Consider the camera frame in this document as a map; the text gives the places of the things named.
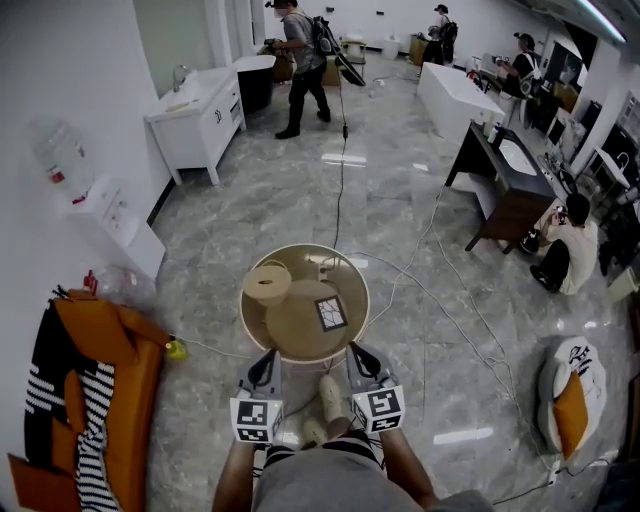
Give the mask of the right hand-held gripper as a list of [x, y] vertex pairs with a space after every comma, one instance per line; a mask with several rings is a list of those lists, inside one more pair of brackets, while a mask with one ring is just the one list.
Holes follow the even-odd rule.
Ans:
[[346, 349], [352, 411], [366, 433], [400, 428], [405, 418], [404, 388], [396, 385], [389, 358], [381, 351], [350, 342]]

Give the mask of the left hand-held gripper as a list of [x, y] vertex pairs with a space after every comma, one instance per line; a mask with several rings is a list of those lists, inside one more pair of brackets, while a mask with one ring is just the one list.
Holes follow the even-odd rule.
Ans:
[[[281, 355], [270, 349], [239, 370], [237, 387], [249, 397], [281, 398]], [[230, 417], [238, 442], [272, 443], [283, 420], [282, 400], [231, 398]]]

